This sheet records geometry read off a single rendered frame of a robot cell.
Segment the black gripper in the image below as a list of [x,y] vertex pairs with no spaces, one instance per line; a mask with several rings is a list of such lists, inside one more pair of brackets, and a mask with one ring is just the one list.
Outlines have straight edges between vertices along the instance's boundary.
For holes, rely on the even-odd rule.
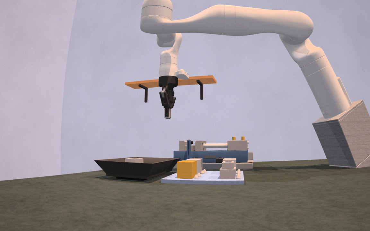
[[178,86],[178,78],[169,75],[161,76],[159,77],[159,86],[162,87],[160,98],[164,108],[164,118],[170,119],[171,109],[174,107],[176,101],[173,88]]

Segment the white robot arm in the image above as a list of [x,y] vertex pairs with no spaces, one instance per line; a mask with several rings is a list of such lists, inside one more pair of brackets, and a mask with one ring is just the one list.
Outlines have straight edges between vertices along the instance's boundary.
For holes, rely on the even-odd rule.
[[341,114],[352,105],[324,51],[309,40],[314,24],[303,12],[220,4],[182,20],[173,21],[172,13],[170,0],[144,0],[142,5],[140,29],[156,34],[158,46],[172,47],[160,54],[159,77],[189,79],[184,70],[177,68],[181,33],[227,36],[276,33],[302,70],[325,119]]

